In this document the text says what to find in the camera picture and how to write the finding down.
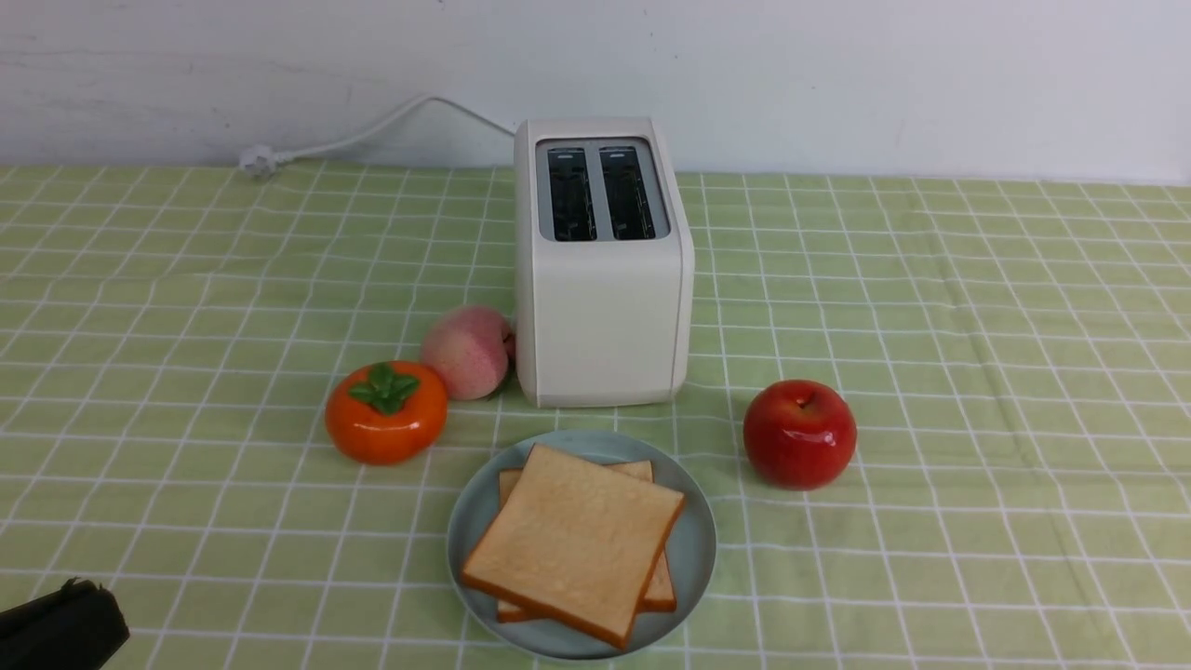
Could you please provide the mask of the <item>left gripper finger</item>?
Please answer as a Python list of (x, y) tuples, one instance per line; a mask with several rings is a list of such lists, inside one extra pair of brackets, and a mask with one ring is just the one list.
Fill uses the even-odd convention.
[(91, 580), (1, 613), (4, 669), (101, 669), (129, 640), (114, 594)]

